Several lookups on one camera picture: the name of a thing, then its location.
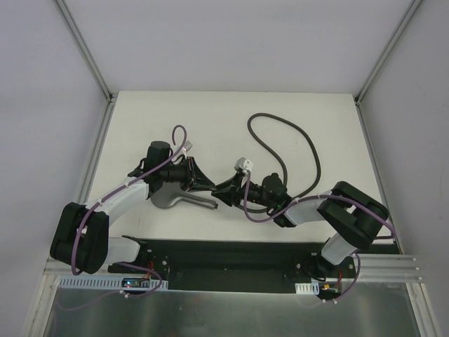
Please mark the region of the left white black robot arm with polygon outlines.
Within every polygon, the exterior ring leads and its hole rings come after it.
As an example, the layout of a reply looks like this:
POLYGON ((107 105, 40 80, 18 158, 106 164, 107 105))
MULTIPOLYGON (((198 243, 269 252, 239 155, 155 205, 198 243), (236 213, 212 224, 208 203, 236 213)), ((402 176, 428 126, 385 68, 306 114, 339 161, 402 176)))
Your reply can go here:
POLYGON ((150 201, 169 209, 180 201, 217 203, 195 196, 213 191, 215 184, 187 156, 188 144, 173 150, 169 143, 153 141, 138 166, 106 195, 85 204, 68 203, 62 210, 50 247, 51 258, 69 265, 74 274, 96 273, 104 264, 123 262, 134 273, 143 272, 148 256, 136 239, 109 236, 111 225, 134 206, 150 201))

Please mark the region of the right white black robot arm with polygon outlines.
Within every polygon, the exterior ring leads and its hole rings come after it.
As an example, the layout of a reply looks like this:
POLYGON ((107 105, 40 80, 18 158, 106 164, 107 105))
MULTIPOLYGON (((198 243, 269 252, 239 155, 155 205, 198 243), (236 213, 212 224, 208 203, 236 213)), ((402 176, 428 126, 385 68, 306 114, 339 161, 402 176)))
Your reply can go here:
POLYGON ((214 187, 211 195, 228 206, 242 206, 255 223, 263 220, 249 215, 249 202, 266 207, 265 221, 272 220, 280 227, 326 221, 335 234, 315 256, 300 263, 303 272, 314 279, 332 277, 347 256, 369 249, 389 217, 383 204, 345 181, 323 194, 294 198, 276 173, 257 185, 250 181, 249 172, 242 171, 214 187))

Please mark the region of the grey shower head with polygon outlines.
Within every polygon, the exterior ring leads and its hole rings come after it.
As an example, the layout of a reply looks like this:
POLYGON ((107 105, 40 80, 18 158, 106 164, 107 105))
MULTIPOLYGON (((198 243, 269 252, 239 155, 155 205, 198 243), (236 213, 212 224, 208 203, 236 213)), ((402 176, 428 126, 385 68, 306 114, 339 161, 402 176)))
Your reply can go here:
POLYGON ((191 192, 184 191, 178 183, 166 183, 150 197, 151 202, 159 209, 171 209, 180 202, 193 204, 215 210, 218 203, 205 197, 200 197, 191 192))

